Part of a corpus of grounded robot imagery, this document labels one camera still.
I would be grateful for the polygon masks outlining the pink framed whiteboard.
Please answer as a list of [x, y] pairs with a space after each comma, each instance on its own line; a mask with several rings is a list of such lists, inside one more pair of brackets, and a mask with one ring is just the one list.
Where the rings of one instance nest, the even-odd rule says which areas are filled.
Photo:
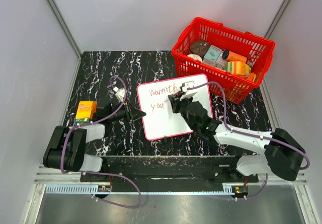
[[[193, 101], [184, 115], [172, 112], [168, 95], [181, 91], [183, 83], [194, 81], [197, 90]], [[185, 76], [158, 82], [140, 84], [137, 87], [138, 101], [143, 117], [144, 133], [147, 140], [157, 140], [187, 133], [198, 133], [208, 138], [218, 125], [213, 119], [210, 91], [205, 74]]]

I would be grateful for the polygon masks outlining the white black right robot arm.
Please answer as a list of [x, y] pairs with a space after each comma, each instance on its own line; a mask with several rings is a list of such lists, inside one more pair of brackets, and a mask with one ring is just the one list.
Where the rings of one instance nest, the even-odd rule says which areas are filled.
[[203, 141], [232, 145], [254, 152], [240, 156], [229, 168], [229, 177], [236, 182], [252, 174], [275, 174], [295, 181], [304, 159], [304, 148], [284, 129], [256, 132], [233, 128], [208, 116], [208, 111], [193, 97], [177, 92], [169, 95], [172, 112], [180, 114], [188, 127]]

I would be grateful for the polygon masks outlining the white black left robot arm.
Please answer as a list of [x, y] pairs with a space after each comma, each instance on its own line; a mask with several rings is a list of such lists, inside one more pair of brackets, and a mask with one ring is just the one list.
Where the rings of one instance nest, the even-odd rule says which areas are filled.
[[102, 139], [109, 124], [117, 120], [134, 122], [146, 113], [133, 107], [128, 100], [116, 106], [112, 103], [81, 101], [76, 112], [76, 127], [55, 127], [45, 154], [43, 165], [63, 172], [91, 172], [97, 181], [105, 181], [109, 169], [103, 159], [85, 153], [86, 143]]

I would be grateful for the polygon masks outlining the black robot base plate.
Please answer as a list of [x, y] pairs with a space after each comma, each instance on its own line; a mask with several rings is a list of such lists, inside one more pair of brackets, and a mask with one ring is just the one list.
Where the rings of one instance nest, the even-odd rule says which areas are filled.
[[141, 192], [210, 192], [224, 183], [258, 183], [233, 169], [236, 157], [138, 156], [103, 157], [103, 172], [132, 180]]

